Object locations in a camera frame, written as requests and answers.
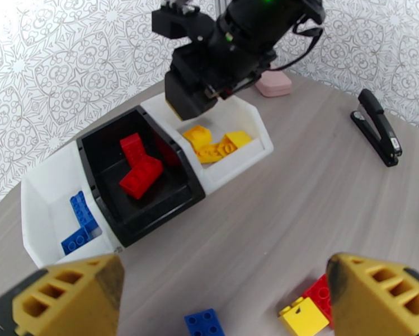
gray table surface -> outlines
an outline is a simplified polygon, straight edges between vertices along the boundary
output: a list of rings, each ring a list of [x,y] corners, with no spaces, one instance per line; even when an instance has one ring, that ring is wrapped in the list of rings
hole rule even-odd
[[[121,254],[120,335],[188,335],[183,316],[210,307],[227,336],[287,335],[277,311],[338,251],[419,270],[419,130],[389,115],[403,156],[388,169],[349,118],[353,96],[290,78],[289,96],[241,94],[259,108],[273,154]],[[0,293],[33,270],[17,186],[0,203]]]

red lego brick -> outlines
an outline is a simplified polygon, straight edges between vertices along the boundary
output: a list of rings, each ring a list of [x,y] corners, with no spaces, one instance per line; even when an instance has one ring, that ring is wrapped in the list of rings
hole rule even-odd
[[[163,164],[160,160],[144,155],[119,185],[125,193],[139,200],[162,172]]]
[[[329,320],[329,326],[333,329],[331,295],[329,293],[326,275],[321,276],[309,290],[305,291],[303,297],[310,297],[312,299],[323,315]]]
[[[180,166],[181,162],[175,151],[158,134],[154,134],[154,140],[159,152],[164,158],[166,164],[170,167]]]
[[[131,168],[134,167],[141,157],[146,155],[143,142],[138,133],[123,138],[119,142]]]

patterned wallpaper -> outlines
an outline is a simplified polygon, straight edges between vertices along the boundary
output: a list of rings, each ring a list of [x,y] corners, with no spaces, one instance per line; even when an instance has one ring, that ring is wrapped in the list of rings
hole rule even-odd
[[[292,71],[352,94],[371,89],[384,109],[419,127],[419,0],[324,0],[325,32]],[[287,34],[280,64],[308,40]]]
[[[0,0],[0,200],[81,129],[160,81],[160,0]],[[213,0],[195,0],[214,14]]]
[[[324,0],[326,32],[292,71],[372,89],[419,127],[419,0]],[[213,0],[196,0],[214,14]],[[81,129],[166,72],[172,42],[150,32],[159,0],[0,0],[0,200]],[[308,41],[287,34],[280,61]]]

black cable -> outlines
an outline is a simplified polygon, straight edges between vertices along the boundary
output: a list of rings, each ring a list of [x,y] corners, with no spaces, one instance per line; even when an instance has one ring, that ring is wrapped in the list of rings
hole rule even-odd
[[[287,69],[288,67],[291,67],[293,64],[298,63],[301,59],[303,59],[305,56],[307,56],[315,47],[315,45],[317,45],[319,39],[321,38],[324,30],[322,27],[313,27],[311,29],[307,29],[304,30],[302,32],[298,32],[298,26],[301,25],[303,23],[303,20],[298,21],[294,26],[293,26],[293,33],[295,35],[298,36],[304,36],[304,37],[313,37],[312,38],[312,42],[309,45],[309,48],[301,55],[299,56],[297,59],[292,60],[290,63],[287,63],[281,67],[275,68],[275,69],[269,69],[269,71],[282,71],[284,69]]]

black stapler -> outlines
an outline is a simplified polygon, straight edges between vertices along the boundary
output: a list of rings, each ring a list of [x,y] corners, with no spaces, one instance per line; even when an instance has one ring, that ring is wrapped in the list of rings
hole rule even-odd
[[[402,147],[393,128],[385,117],[379,101],[370,90],[363,89],[359,95],[359,102],[369,117],[371,117],[371,120],[377,128],[378,135],[361,112],[357,110],[353,111],[351,113],[352,121],[359,127],[363,135],[368,139],[369,143],[371,143],[388,167],[397,165],[399,163],[398,157],[402,155]]]

